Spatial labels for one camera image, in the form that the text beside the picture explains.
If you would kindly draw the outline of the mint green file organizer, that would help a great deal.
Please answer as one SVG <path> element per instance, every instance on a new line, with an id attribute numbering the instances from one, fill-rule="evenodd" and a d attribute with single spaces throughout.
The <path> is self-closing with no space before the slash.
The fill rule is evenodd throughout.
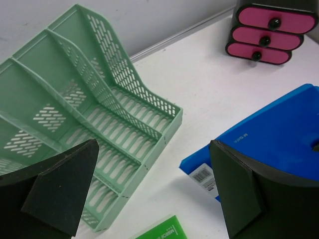
<path id="1" fill-rule="evenodd" d="M 82 213 L 107 230 L 182 123 L 150 91 L 108 21 L 74 5 L 0 66 L 0 172 L 89 139 L 98 162 Z"/>

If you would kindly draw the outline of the blue plastic folder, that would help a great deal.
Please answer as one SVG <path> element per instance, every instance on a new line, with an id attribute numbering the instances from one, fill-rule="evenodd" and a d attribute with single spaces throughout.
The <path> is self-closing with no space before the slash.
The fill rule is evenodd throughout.
<path id="1" fill-rule="evenodd" d="M 237 123 L 218 140 L 266 165 L 319 178 L 319 88 L 304 84 Z"/>

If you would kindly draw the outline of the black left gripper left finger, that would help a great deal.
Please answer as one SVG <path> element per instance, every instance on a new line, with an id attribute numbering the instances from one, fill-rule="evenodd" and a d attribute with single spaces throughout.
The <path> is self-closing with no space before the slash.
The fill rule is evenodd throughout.
<path id="1" fill-rule="evenodd" d="M 2 239 L 70 239 L 76 235 L 99 145 L 87 140 L 0 178 Z"/>

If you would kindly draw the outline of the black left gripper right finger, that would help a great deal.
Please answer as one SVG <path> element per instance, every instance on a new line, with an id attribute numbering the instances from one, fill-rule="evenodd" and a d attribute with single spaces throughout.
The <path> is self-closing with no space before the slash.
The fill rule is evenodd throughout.
<path id="1" fill-rule="evenodd" d="M 319 183 L 250 158 L 219 140 L 209 146 L 231 239 L 317 239 Z"/>

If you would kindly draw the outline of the green plastic folder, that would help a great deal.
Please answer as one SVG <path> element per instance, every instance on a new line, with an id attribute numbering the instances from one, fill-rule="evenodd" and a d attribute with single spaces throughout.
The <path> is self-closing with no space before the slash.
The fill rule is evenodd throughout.
<path id="1" fill-rule="evenodd" d="M 171 216 L 136 239 L 187 239 L 176 215 Z"/>

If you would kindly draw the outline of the black pink drawer box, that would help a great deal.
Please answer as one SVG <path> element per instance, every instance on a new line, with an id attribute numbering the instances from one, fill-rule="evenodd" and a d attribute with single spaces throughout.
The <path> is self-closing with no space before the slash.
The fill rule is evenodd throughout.
<path id="1" fill-rule="evenodd" d="M 282 65 L 318 23 L 317 0 L 239 0 L 225 51 L 233 57 Z"/>

